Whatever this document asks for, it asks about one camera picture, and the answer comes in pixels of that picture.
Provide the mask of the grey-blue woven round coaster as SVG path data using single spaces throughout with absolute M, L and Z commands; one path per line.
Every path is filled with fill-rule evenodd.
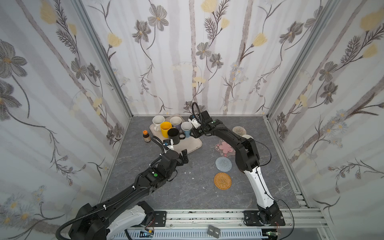
M 216 167 L 221 172 L 229 172 L 232 169 L 232 162 L 226 157 L 219 157 L 215 161 Z

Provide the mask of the pink flower silicone coaster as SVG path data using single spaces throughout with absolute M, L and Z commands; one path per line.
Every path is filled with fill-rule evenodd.
M 215 149 L 220 152 L 222 157 L 228 158 L 229 156 L 236 155 L 234 148 L 222 139 L 215 145 Z

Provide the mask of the rattan wicker round coaster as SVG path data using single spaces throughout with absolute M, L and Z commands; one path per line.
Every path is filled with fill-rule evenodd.
M 220 190 L 228 190 L 232 186 L 232 179 L 226 173 L 218 173 L 214 177 L 214 184 Z

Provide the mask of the beige plastic tray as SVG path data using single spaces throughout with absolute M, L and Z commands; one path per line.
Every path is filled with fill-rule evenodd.
M 165 121 L 170 122 L 171 117 L 174 117 L 174 116 L 178 116 L 178 117 L 182 118 L 182 116 L 180 116 L 180 115 L 173 115 L 173 116 L 166 117 L 166 118 L 164 117 Z M 150 125 L 150 131 L 152 132 L 153 136 L 158 137 L 162 143 L 163 143 L 163 140 L 166 139 L 162 136 L 161 131 L 159 131 L 159 132 L 154 131 L 153 122 Z M 181 153 L 182 150 L 187 149 L 188 153 L 191 153 L 191 152 L 199 149 L 202 145 L 203 145 L 203 143 L 200 139 L 195 139 L 193 137 L 189 137 L 189 138 L 185 138 L 184 140 L 181 140 L 178 145 L 174 145 L 174 150 L 178 153 Z

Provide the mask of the plain white mug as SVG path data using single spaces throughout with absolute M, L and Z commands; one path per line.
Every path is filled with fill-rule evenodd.
M 250 136 L 250 135 L 247 135 L 247 134 L 245 134 L 245 135 L 242 135 L 242 137 L 243 137 L 243 138 L 246 138 L 246 139 L 253 139 L 253 137 L 252 137 L 252 136 Z

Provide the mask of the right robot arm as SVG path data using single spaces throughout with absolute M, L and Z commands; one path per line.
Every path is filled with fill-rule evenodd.
M 276 200 L 271 196 L 260 166 L 260 155 L 256 141 L 247 139 L 227 128 L 222 121 L 213 120 L 207 111 L 189 116 L 193 125 L 191 136 L 216 136 L 235 150 L 236 165 L 251 183 L 257 199 L 258 213 L 249 217 L 247 226 L 285 226 L 285 219 Z

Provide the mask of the blue floral mug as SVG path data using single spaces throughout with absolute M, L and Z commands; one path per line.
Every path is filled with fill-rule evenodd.
M 186 138 L 189 138 L 191 136 L 191 130 L 193 128 L 193 124 L 186 121 L 181 124 L 181 129 L 185 135 Z

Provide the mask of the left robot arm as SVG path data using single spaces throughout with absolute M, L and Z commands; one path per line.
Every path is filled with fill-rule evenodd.
M 187 150 L 181 153 L 168 150 L 161 154 L 122 192 L 95 206 L 82 206 L 73 220 L 57 230 L 57 239 L 64 239 L 61 231 L 66 227 L 70 228 L 71 240 L 109 240 L 129 227 L 150 224 L 154 210 L 143 198 L 170 182 L 176 168 L 188 162 Z

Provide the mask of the multicolour woven round coaster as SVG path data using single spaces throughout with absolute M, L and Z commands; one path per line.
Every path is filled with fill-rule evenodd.
M 235 127 L 233 127 L 232 131 L 233 131 L 235 134 L 237 134 L 237 135 L 239 135 L 239 136 L 241 136 L 241 137 L 242 137 L 243 135 L 246 135 L 246 134 L 247 134 L 246 129 L 245 129 L 244 127 L 241 127 L 241 126 L 235 126 Z

